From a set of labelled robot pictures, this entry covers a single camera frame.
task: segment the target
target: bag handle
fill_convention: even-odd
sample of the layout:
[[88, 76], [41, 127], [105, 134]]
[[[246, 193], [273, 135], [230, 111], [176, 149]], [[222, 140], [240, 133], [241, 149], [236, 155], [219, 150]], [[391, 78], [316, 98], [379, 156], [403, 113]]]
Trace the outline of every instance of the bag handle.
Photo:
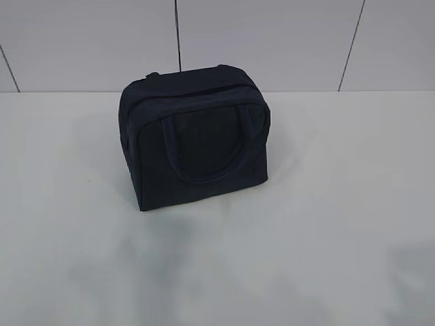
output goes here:
[[249, 153], [250, 145], [253, 143], [254, 132], [252, 130], [251, 117], [249, 115], [249, 110], [246, 105], [238, 106], [237, 111], [239, 112], [239, 119], [242, 127], [242, 137], [243, 143], [238, 152], [226, 167], [222, 170], [212, 173], [206, 177], [194, 178], [188, 175], [179, 162], [179, 147], [177, 135], [175, 132], [175, 124], [173, 117], [166, 117], [162, 120], [163, 130], [164, 130], [164, 141], [166, 143], [167, 155], [169, 162], [173, 170], [177, 173], [178, 177], [188, 183], [193, 184], [205, 184], [214, 181], [219, 181], [229, 174], [238, 170], [241, 165], [246, 161]]

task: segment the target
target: black bag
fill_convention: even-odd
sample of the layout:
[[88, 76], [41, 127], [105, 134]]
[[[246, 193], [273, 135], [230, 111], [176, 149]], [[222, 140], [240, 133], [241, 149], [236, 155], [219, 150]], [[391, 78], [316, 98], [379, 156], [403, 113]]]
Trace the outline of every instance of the black bag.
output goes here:
[[119, 123], [141, 211], [267, 180], [270, 111], [241, 69], [152, 73], [123, 91]]

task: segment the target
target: fabric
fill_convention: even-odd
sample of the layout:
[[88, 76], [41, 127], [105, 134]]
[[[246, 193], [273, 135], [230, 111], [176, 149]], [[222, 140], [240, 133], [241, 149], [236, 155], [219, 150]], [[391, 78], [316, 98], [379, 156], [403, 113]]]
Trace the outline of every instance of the fabric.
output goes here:
[[152, 73], [123, 91], [119, 123], [142, 211], [267, 180], [270, 111], [241, 69]]

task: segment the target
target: tile grout line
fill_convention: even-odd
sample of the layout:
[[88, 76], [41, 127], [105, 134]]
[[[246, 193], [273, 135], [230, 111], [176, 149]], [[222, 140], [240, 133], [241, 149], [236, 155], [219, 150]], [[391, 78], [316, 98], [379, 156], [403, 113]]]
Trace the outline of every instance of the tile grout line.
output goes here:
[[16, 83], [15, 76], [14, 76], [14, 74], [12, 73], [11, 66], [9, 65], [9, 62], [7, 61], [6, 54], [5, 54], [5, 52], [3, 51], [3, 47], [1, 46], [1, 44], [0, 44], [0, 52], [1, 52], [1, 55], [2, 55], [3, 59], [5, 59], [6, 66], [7, 66], [7, 68], [9, 69], [9, 73], [10, 73], [10, 75], [11, 75], [11, 77], [12, 77], [12, 80], [14, 81], [14, 84], [15, 84], [15, 87], [16, 87], [17, 92], [18, 92], [18, 93], [21, 93], [20, 88], [18, 87], [18, 84]]
[[366, 5], [366, 0], [362, 1], [362, 6], [361, 6], [361, 11], [360, 11], [360, 15], [358, 17], [358, 21], [356, 23], [356, 27], [355, 27], [355, 32], [353, 33], [353, 38], [352, 38], [352, 42], [351, 42], [351, 47], [349, 48], [349, 53], [347, 54], [347, 59], [346, 59], [346, 63], [345, 63], [345, 68], [343, 69], [343, 74], [341, 75], [341, 80], [340, 80], [340, 85], [338, 86], [338, 92], [341, 91], [341, 85], [343, 84], [343, 80], [345, 78], [345, 74], [346, 74], [346, 69], [347, 69], [347, 64], [349, 63], [349, 59], [351, 57], [351, 52], [352, 52], [352, 48], [353, 48], [353, 43], [355, 42], [355, 38], [356, 38], [356, 33], [358, 32], [358, 27], [360, 26], [360, 21], [361, 21], [361, 16], [362, 16], [362, 12], [364, 10], [364, 6]]
[[175, 28], [177, 29], [178, 69], [181, 72], [181, 51], [180, 51], [180, 42], [179, 42], [179, 24], [178, 24], [178, 5], [177, 5], [177, 0], [175, 0]]

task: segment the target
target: white wall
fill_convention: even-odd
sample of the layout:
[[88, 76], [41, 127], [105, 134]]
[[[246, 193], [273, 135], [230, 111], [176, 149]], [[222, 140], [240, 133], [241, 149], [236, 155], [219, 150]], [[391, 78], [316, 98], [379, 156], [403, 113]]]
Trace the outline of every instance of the white wall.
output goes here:
[[119, 91], [176, 71], [171, 0], [1, 0], [0, 42], [26, 91]]
[[14, 81], [0, 52], [0, 92], [16, 92]]
[[[179, 0], [183, 69], [226, 63], [264, 91], [336, 91], [363, 0]], [[435, 90], [434, 0], [367, 0], [341, 90]], [[20, 89], [121, 91], [178, 70], [174, 0], [0, 0]], [[0, 62], [0, 91], [15, 90]]]
[[184, 69], [221, 63], [261, 90], [338, 90], [361, 0], [181, 0]]
[[367, 0], [342, 90], [435, 90], [434, 14], [434, 0]]

